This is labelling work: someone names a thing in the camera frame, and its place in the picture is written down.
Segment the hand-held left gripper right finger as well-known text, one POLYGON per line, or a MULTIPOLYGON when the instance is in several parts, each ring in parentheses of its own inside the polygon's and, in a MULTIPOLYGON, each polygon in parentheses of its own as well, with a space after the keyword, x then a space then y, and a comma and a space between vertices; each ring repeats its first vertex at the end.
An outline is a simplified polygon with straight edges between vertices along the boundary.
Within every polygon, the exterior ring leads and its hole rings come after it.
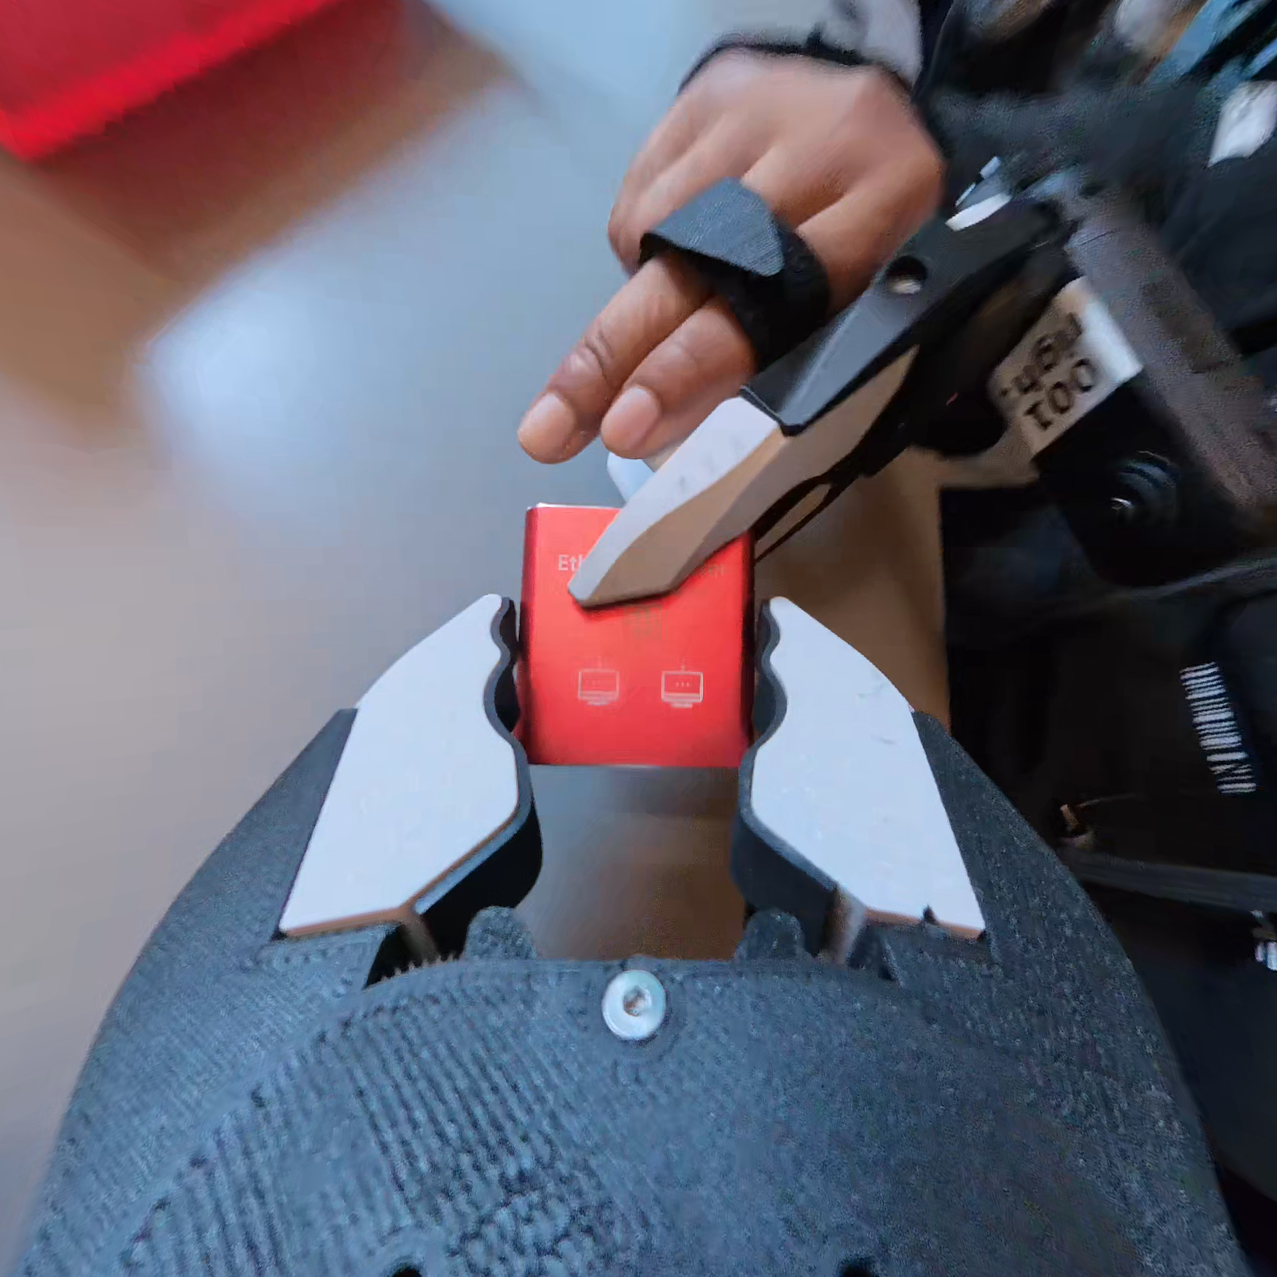
POLYGON ((911 704, 795 602, 758 614, 755 741, 739 768, 730 873, 745 906, 803 940, 985 920, 911 704))

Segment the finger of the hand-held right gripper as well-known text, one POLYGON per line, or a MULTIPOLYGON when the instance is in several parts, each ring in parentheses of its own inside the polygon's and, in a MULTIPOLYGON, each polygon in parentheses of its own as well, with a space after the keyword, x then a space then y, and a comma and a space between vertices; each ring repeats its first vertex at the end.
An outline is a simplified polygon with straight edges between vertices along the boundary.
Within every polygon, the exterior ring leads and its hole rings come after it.
POLYGON ((907 350, 792 437, 743 394, 719 405, 597 538, 568 582, 575 602, 593 610, 664 596, 758 531, 778 502, 851 455, 915 359, 907 350))
POLYGON ((883 471, 900 455, 900 441, 863 441, 853 453, 815 478, 801 481, 777 499, 754 526, 754 554, 760 563, 784 546, 806 525, 835 503, 854 482, 883 471))

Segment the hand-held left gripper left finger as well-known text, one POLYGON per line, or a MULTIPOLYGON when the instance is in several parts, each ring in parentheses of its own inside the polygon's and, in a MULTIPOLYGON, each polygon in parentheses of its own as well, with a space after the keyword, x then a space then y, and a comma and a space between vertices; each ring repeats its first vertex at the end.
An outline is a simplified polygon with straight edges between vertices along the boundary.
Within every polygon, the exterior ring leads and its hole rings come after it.
POLYGON ((407 649, 356 704, 281 909, 284 937, 386 923, 427 935, 445 900, 505 858, 497 896, 538 877, 527 757, 515 738, 517 608, 480 596, 407 649))

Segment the red metal ethernet switch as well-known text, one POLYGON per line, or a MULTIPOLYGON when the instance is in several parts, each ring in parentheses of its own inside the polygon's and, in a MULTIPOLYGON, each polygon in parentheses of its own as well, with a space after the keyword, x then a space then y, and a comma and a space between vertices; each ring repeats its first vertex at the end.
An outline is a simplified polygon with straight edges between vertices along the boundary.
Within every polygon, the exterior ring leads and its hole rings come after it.
POLYGON ((728 543, 669 596, 585 610, 568 582, 614 517, 603 506, 526 511, 523 748, 533 765, 734 771, 752 734, 752 541, 728 543))

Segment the red plastic bin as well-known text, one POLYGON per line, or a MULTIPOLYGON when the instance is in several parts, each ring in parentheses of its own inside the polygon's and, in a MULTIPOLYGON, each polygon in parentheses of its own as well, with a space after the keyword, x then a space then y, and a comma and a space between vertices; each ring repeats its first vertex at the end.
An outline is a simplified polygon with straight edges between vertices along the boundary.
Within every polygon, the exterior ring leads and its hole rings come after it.
POLYGON ((3 2, 3 151, 50 155, 328 6, 3 2))

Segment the person's right forearm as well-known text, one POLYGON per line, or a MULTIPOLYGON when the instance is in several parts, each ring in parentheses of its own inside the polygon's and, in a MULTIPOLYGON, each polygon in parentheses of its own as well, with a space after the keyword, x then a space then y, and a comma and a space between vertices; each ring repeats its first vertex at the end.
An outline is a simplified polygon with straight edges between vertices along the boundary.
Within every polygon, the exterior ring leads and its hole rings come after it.
POLYGON ((879 67, 907 88, 915 87, 927 66, 917 2, 818 3, 812 18, 722 34, 692 64, 679 90, 727 53, 798 58, 844 69, 879 67))

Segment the person's right hand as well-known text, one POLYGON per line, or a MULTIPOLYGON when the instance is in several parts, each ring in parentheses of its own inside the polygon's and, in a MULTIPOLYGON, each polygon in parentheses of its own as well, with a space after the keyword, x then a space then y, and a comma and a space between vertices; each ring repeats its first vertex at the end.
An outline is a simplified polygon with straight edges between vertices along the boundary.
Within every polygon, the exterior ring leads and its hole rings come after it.
POLYGON ((670 105, 611 208, 628 271, 518 426, 523 450, 562 464, 600 438, 649 458, 686 438, 755 373, 727 306, 670 254, 640 265, 644 233, 720 180, 752 189, 821 262, 845 307, 936 210, 944 161, 883 69, 730 52, 670 105))

